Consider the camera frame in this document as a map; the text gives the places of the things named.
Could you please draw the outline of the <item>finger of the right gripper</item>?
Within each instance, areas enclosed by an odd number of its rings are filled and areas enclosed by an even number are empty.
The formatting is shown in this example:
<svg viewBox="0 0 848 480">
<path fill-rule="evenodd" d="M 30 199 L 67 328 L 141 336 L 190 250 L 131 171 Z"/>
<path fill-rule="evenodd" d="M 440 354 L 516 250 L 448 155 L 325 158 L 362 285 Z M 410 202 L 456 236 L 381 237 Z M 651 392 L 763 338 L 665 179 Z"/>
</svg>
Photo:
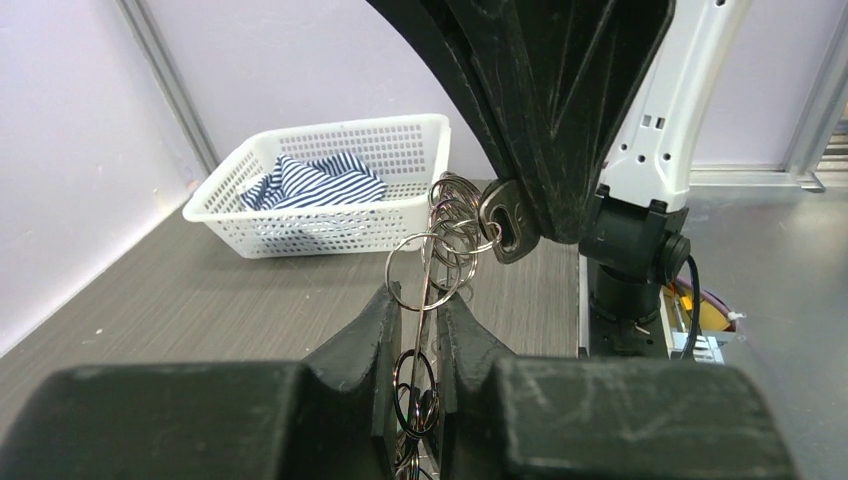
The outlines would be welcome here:
<svg viewBox="0 0 848 480">
<path fill-rule="evenodd" d="M 538 233 L 575 244 L 602 163 L 668 32 L 672 1 L 377 1 Z"/>
</svg>

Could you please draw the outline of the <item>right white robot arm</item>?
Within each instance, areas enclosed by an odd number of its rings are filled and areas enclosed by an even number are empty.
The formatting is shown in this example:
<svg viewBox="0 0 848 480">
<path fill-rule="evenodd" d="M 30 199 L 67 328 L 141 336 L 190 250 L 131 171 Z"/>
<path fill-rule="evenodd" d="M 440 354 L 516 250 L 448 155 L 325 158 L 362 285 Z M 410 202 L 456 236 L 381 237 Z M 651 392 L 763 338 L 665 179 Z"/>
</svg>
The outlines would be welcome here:
<svg viewBox="0 0 848 480">
<path fill-rule="evenodd" d="M 448 292 L 478 255 L 541 239 L 587 261 L 583 357 L 689 359 L 661 290 L 691 266 L 692 156 L 746 1 L 377 1 L 434 74 L 496 178 L 451 173 L 429 194 Z"/>
</svg>

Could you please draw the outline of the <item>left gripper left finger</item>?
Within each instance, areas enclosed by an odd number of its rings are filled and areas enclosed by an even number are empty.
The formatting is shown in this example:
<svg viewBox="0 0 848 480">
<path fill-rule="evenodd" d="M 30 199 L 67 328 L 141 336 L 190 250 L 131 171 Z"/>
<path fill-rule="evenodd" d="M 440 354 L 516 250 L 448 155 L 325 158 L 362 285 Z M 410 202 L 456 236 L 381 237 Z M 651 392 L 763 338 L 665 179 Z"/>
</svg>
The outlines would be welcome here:
<svg viewBox="0 0 848 480">
<path fill-rule="evenodd" d="M 386 287 L 300 361 L 84 365 L 47 377 L 5 479 L 388 479 L 400 308 Z"/>
</svg>

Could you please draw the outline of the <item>black-headed key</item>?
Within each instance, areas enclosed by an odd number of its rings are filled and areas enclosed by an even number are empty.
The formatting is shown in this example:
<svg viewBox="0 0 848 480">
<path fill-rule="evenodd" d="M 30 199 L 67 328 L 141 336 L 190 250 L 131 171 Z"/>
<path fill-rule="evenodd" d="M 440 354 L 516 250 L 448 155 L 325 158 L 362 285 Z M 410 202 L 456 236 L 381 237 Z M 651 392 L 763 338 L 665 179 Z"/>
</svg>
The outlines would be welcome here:
<svg viewBox="0 0 848 480">
<path fill-rule="evenodd" d="M 493 246 L 501 264 L 512 264 L 530 254 L 538 245 L 540 235 L 534 214 L 517 180 L 495 180 L 483 191 L 480 220 L 488 228 L 499 227 L 501 239 Z"/>
</svg>

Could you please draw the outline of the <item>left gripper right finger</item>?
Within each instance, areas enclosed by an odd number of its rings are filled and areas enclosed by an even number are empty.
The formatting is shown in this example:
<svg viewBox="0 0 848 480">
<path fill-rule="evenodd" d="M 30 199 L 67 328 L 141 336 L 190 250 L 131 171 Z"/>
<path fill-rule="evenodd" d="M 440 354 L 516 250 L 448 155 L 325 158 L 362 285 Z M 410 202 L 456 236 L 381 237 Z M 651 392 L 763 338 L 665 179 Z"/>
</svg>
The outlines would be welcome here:
<svg viewBox="0 0 848 480">
<path fill-rule="evenodd" d="M 446 479 L 795 479 L 741 371 L 680 360 L 521 356 L 453 297 L 437 314 Z"/>
</svg>

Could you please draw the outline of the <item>numbered metal key ring disc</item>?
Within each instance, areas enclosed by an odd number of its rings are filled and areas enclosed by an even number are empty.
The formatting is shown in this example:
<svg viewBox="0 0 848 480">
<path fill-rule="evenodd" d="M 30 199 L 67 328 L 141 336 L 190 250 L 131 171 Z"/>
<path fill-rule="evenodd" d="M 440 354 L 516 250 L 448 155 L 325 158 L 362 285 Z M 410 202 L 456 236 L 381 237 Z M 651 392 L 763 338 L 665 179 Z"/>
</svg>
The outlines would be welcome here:
<svg viewBox="0 0 848 480">
<path fill-rule="evenodd" d="M 430 318 L 436 310 L 467 287 L 476 274 L 478 257 L 503 240 L 504 229 L 481 213 L 483 195 L 471 181 L 443 173 L 427 194 L 426 229 L 414 233 L 390 251 L 385 263 L 385 286 L 396 303 L 417 316 L 413 347 L 402 352 L 392 371 L 393 408 L 397 421 L 395 479 L 431 475 L 421 466 L 420 446 L 438 423 L 439 386 L 432 357 L 426 353 Z M 391 284 L 395 255 L 409 244 L 420 246 L 423 280 L 420 301 L 403 300 Z"/>
</svg>

